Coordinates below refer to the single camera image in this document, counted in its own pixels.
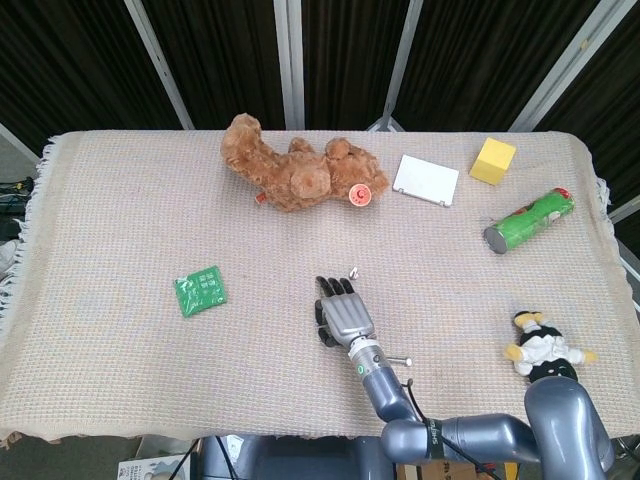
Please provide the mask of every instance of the brown teddy bear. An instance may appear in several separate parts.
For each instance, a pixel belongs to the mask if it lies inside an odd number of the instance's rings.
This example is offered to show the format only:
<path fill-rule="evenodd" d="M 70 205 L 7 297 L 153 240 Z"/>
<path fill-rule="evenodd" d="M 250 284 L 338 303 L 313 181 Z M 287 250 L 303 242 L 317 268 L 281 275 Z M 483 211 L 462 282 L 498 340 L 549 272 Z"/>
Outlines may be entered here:
<path fill-rule="evenodd" d="M 350 195 L 352 203 L 365 205 L 389 186 L 376 157 L 346 138 L 331 140 L 323 155 L 296 137 L 289 152 L 279 154 L 262 141 L 261 131 L 251 115 L 237 115 L 220 153 L 234 172 L 262 188 L 266 199 L 282 211 L 310 207 L 326 198 L 349 200 Z"/>

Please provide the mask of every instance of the table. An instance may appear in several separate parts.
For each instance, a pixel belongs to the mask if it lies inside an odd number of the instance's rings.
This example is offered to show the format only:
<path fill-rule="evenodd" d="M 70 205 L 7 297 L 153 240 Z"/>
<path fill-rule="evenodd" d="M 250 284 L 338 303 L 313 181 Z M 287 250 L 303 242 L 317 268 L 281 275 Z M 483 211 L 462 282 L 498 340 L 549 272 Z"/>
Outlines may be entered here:
<path fill-rule="evenodd" d="M 297 132 L 264 132 L 285 151 Z M 219 156 L 223 132 L 69 133 L 47 147 L 21 259 L 3 297 L 0 436 L 143 433 L 377 435 L 344 351 L 316 334 L 316 275 L 354 282 L 388 355 L 408 355 L 428 415 L 526 418 L 527 380 L 503 358 L 514 313 L 552 318 L 611 436 L 640 431 L 640 328 L 596 193 L 571 135 L 496 133 L 518 148 L 496 187 L 468 176 L 484 133 L 300 132 L 461 171 L 451 208 L 387 192 L 281 213 Z M 483 229 L 553 187 L 575 212 L 506 255 Z M 173 280 L 217 265 L 229 301 L 189 319 Z"/>

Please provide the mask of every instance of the small screw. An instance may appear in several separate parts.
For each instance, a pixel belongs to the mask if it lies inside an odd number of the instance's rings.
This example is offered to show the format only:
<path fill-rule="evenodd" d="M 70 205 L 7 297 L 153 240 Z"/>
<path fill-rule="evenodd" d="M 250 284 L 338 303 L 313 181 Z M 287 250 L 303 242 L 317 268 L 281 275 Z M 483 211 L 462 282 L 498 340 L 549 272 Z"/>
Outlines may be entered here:
<path fill-rule="evenodd" d="M 405 367 L 410 367 L 411 365 L 413 365 L 413 360 L 411 360 L 411 357 L 387 357 L 387 360 L 389 361 L 389 363 L 398 363 L 404 365 Z"/>

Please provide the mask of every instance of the green card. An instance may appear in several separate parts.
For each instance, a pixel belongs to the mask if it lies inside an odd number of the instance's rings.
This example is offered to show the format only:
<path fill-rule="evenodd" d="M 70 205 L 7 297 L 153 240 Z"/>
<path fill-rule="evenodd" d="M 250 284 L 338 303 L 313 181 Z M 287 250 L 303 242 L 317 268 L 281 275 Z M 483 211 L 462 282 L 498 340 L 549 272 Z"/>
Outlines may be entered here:
<path fill-rule="evenodd" d="M 174 283 L 180 310 L 185 318 L 227 302 L 227 293 L 224 291 L 218 267 L 192 273 L 177 279 Z"/>

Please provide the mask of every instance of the cardboard box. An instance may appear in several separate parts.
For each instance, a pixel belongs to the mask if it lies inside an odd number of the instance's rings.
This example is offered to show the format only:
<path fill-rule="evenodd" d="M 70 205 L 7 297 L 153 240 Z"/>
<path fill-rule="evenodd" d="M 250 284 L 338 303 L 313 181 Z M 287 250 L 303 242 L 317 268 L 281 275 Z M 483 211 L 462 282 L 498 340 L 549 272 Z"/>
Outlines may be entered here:
<path fill-rule="evenodd" d="M 419 467 L 398 467 L 398 480 L 476 480 L 475 466 L 470 463 L 454 463 L 436 460 Z"/>
<path fill-rule="evenodd" d="M 189 455 L 180 467 L 175 480 L 195 480 L 195 454 Z M 168 480 L 184 455 L 128 460 L 118 464 L 116 480 Z"/>

